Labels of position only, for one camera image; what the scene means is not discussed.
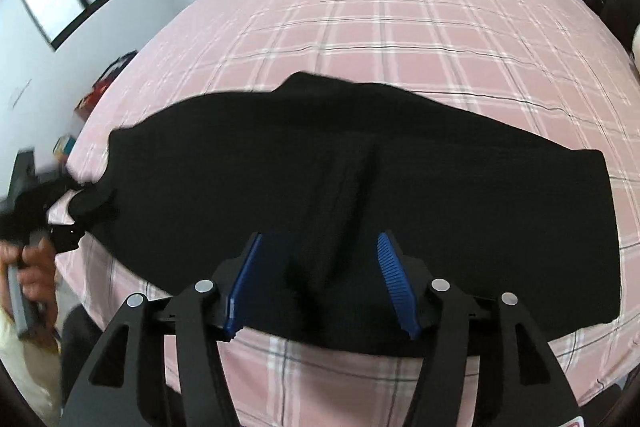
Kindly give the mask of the person's left hand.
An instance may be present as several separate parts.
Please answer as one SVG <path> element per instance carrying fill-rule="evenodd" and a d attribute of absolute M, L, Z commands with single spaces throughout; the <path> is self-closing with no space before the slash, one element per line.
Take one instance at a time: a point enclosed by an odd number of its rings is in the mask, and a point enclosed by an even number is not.
<path fill-rule="evenodd" d="M 47 239 L 40 239 L 36 246 L 17 247 L 1 242 L 1 306 L 12 315 L 12 303 L 6 273 L 10 265 L 23 266 L 18 269 L 17 280 L 23 294 L 33 303 L 56 314 L 58 304 L 55 296 L 55 250 Z"/>

